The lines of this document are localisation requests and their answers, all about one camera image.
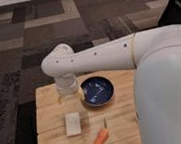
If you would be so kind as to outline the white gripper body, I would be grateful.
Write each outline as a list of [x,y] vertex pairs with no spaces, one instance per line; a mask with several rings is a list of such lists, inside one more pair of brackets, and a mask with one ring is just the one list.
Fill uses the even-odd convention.
[[77,77],[73,73],[56,78],[55,85],[61,103],[80,98],[79,84],[77,83]]

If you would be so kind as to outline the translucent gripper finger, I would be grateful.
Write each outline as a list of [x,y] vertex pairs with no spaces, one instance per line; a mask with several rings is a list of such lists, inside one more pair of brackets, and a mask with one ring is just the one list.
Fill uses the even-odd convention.
[[82,104],[85,104],[84,90],[82,90],[82,88],[79,88],[79,95],[80,95]]

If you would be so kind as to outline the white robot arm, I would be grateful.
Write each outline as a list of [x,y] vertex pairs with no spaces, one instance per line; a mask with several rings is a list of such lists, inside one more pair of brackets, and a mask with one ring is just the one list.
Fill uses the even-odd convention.
[[41,68],[61,93],[77,89],[77,72],[134,70],[141,144],[181,144],[181,24],[131,33],[82,52],[60,43]]

